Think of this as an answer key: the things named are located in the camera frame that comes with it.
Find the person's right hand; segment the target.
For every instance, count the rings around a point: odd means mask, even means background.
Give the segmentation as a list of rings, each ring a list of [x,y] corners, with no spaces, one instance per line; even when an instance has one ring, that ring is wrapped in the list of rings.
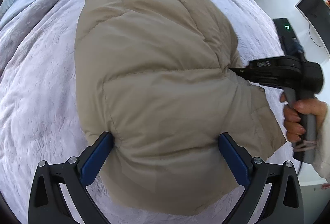
[[[328,104],[317,98],[310,98],[296,101],[292,108],[287,104],[284,106],[284,127],[286,137],[289,142],[297,143],[302,140],[301,136],[305,134],[306,129],[302,126],[301,115],[312,114],[316,116],[317,131],[320,131],[328,113]]]

